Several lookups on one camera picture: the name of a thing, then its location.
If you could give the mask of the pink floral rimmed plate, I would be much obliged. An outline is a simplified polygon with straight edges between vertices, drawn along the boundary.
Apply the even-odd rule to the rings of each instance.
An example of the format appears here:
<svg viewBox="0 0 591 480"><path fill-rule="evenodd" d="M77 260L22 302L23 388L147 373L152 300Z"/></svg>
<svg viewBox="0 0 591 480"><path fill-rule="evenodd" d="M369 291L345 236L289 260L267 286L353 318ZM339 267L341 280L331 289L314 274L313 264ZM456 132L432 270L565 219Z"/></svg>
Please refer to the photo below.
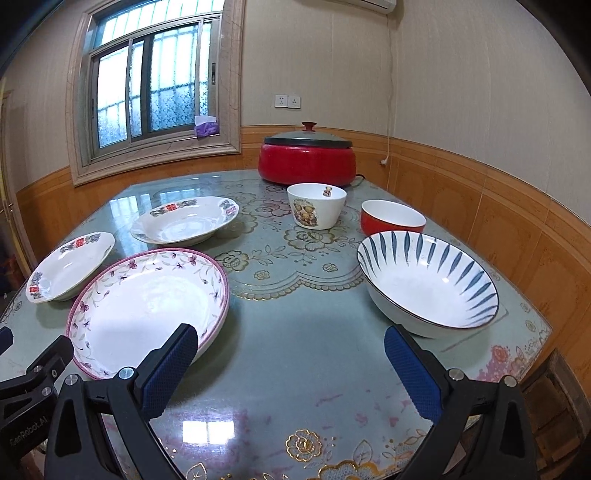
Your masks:
<svg viewBox="0 0 591 480"><path fill-rule="evenodd" d="M124 258L98 274L70 309L73 361L93 379L136 367L178 325L197 331L197 356L214 342L229 308L228 276L214 259L184 248Z"/></svg>

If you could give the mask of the red bowl white inside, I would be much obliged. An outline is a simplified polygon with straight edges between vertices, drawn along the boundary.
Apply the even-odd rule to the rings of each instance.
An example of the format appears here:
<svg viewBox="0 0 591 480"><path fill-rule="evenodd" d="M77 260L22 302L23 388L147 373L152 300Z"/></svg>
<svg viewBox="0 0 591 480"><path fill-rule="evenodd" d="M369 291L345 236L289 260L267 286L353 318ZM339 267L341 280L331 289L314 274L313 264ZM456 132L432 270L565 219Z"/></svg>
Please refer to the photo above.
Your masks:
<svg viewBox="0 0 591 480"><path fill-rule="evenodd" d="M361 228L367 236L386 231L422 233L426 224L426 217L407 205L379 199L363 201Z"/></svg>

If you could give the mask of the small white red-patterned plate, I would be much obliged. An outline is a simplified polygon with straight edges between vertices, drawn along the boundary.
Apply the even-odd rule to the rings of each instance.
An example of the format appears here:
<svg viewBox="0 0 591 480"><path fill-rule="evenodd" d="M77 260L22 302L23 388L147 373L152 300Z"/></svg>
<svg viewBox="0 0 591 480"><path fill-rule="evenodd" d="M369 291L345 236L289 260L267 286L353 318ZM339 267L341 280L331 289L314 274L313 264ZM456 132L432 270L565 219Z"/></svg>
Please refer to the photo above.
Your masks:
<svg viewBox="0 0 591 480"><path fill-rule="evenodd" d="M29 277L25 294L33 304L64 301L78 295L115 245L109 232L92 232L51 252Z"/></svg>

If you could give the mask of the white bowl blue leaf pattern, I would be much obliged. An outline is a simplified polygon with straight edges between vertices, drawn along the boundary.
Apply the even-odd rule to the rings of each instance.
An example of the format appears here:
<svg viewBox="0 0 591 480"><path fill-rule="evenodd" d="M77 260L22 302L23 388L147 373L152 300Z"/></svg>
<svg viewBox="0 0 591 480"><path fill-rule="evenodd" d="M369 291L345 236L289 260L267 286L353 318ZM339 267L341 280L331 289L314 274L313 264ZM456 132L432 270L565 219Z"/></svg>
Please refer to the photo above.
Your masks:
<svg viewBox="0 0 591 480"><path fill-rule="evenodd" d="M410 231L363 239L356 258L373 302L410 333L439 339L477 332L500 307L489 273L451 243Z"/></svg>

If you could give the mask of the large white red-patterned plate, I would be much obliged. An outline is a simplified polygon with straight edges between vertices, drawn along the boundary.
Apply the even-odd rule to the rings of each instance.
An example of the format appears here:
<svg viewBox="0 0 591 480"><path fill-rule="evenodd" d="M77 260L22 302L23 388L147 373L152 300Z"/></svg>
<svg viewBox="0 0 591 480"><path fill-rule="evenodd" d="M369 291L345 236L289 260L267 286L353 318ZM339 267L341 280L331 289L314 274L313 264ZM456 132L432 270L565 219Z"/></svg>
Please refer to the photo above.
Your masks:
<svg viewBox="0 0 591 480"><path fill-rule="evenodd" d="M235 200L192 197L152 208L132 223L129 233L136 240L152 245L197 245L228 226L238 213Z"/></svg>

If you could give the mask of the purple tissue pack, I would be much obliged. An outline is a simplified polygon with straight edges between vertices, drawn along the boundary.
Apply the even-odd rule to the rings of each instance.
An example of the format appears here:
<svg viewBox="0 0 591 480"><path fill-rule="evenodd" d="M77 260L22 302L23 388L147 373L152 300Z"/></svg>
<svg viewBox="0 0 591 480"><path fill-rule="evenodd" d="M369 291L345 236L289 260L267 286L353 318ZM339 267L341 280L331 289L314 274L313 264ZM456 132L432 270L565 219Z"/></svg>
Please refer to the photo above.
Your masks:
<svg viewBox="0 0 591 480"><path fill-rule="evenodd" d="M218 119L215 116L195 115L194 134L197 139L204 139L219 134Z"/></svg>

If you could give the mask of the white teddy bear bowl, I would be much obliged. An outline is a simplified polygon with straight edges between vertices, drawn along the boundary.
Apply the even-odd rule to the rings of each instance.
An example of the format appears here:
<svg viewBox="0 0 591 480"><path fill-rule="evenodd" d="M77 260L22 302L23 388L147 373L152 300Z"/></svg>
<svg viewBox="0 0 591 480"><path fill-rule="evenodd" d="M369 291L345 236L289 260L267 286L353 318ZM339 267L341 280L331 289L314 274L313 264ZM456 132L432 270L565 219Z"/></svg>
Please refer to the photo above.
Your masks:
<svg viewBox="0 0 591 480"><path fill-rule="evenodd" d="M287 188L287 197L297 226L329 230L337 224L348 193L325 183L298 183Z"/></svg>

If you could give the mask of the red electric cooking pot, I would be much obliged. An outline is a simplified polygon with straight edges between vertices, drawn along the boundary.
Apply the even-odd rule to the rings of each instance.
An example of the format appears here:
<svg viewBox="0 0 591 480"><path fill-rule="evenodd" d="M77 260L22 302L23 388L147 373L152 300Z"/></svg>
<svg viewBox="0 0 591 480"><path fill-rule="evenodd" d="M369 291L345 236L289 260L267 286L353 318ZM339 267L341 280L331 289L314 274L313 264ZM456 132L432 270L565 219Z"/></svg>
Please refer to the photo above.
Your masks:
<svg viewBox="0 0 591 480"><path fill-rule="evenodd" d="M341 187L356 177L356 155L351 148L263 144L259 175L280 185L327 183Z"/></svg>

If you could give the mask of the dark pot lid red knob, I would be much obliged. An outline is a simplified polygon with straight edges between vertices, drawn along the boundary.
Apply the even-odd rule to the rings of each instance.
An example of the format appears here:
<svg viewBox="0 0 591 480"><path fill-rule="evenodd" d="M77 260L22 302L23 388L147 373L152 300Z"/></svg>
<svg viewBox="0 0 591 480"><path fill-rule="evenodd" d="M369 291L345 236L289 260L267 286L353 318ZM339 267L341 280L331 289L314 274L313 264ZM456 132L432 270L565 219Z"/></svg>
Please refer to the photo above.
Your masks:
<svg viewBox="0 0 591 480"><path fill-rule="evenodd" d="M349 149L353 143L331 133L315 130L315 122L303 122L303 130L294 130L267 136L263 143L266 145L286 147L315 147L329 149Z"/></svg>

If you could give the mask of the white air conditioner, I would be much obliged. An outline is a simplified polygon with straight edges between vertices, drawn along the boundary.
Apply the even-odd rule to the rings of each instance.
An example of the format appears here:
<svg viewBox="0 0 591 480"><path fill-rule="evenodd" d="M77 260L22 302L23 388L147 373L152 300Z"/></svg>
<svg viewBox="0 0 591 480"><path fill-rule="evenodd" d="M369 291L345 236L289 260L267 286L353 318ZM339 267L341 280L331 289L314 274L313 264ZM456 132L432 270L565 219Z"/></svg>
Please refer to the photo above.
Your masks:
<svg viewBox="0 0 591 480"><path fill-rule="evenodd" d="M396 9L397 0L344 0L346 3L378 12L382 15L389 15Z"/></svg>

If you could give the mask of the window with grey frame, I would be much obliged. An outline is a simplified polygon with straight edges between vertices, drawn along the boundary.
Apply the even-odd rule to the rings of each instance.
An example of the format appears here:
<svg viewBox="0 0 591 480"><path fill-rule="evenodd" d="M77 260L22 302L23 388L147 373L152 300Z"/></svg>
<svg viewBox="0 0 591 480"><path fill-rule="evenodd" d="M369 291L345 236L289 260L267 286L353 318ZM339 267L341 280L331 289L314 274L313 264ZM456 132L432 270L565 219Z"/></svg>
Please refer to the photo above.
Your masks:
<svg viewBox="0 0 591 480"><path fill-rule="evenodd" d="M242 150L242 1L100 1L79 20L66 93L74 185ZM197 139L194 116L218 119Z"/></svg>

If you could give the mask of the white wall socket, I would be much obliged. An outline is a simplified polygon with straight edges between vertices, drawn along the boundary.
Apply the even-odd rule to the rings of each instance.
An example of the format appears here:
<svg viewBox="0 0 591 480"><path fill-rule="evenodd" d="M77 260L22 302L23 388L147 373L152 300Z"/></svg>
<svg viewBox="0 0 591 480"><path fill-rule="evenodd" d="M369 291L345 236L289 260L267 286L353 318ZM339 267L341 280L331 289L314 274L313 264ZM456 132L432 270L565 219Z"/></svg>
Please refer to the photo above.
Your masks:
<svg viewBox="0 0 591 480"><path fill-rule="evenodd" d="M276 94L274 95L273 107L275 108L287 108L290 105L290 97L287 94Z"/></svg>
<svg viewBox="0 0 591 480"><path fill-rule="evenodd" d="M288 96L288 105L290 109L301 109L301 97L298 95Z"/></svg>

